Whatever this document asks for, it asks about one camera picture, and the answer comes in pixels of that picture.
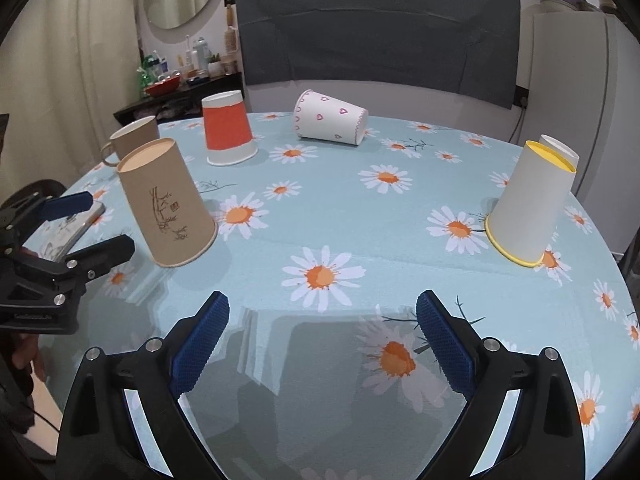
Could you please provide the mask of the person's left hand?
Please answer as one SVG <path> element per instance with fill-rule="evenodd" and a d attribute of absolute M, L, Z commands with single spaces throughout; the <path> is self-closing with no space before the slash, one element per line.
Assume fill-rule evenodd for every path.
<path fill-rule="evenodd" d="M 43 359 L 39 350 L 39 336 L 37 334 L 14 334 L 14 351 L 12 363 L 18 370 L 29 370 L 39 380 L 46 380 Z"/>

